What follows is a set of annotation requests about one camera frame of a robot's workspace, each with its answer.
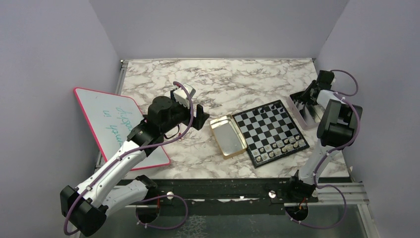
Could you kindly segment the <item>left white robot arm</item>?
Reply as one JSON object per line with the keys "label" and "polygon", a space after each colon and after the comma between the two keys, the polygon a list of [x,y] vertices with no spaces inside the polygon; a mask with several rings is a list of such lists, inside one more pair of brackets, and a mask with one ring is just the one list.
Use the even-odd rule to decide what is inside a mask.
{"label": "left white robot arm", "polygon": [[148,204],[155,199],[154,183],[147,176],[140,176],[120,189],[114,187],[157,147],[181,139],[190,128],[202,129],[209,114],[200,104],[194,107],[190,98],[184,99],[185,103],[174,97],[154,98],[147,114],[103,167],[76,187],[67,185],[61,190],[65,235],[81,232],[91,236],[115,210],[138,200]]}

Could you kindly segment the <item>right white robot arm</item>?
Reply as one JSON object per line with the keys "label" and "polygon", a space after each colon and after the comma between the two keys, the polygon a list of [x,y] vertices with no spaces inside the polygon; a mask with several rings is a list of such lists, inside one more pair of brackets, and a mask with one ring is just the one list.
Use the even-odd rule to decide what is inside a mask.
{"label": "right white robot arm", "polygon": [[354,143],[360,131],[363,109],[346,99],[356,92],[333,91],[335,73],[336,69],[320,70],[304,91],[287,98],[299,125],[303,129],[317,128],[318,139],[309,159],[287,183],[285,194],[293,202],[313,196],[323,170],[339,151]]}

